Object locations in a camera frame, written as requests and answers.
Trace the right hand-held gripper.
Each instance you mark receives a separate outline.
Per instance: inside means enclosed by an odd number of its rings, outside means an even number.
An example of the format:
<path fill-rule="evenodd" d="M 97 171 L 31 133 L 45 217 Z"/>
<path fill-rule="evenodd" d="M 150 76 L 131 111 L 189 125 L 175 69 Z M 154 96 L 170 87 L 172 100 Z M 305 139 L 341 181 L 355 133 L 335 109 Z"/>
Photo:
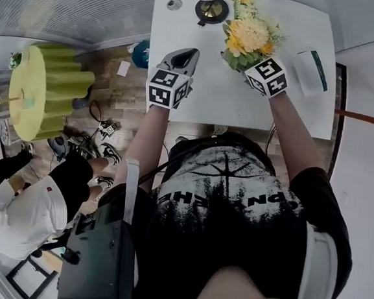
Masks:
<path fill-rule="evenodd" d="M 251 86 L 264 97 L 272 98 L 287 87 L 287 73 L 280 59 L 269 57 L 245 70 L 244 74 Z"/>

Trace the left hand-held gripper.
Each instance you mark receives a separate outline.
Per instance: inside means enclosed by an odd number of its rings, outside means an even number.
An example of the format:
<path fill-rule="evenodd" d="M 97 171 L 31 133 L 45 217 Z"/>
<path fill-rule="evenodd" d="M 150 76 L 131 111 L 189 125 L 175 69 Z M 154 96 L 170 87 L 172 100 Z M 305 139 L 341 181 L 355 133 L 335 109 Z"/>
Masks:
<path fill-rule="evenodd" d="M 153 67 L 146 81 L 148 105 L 176 110 L 193 90 L 191 85 L 199 57 L 196 48 L 180 49 L 167 54 Z"/>

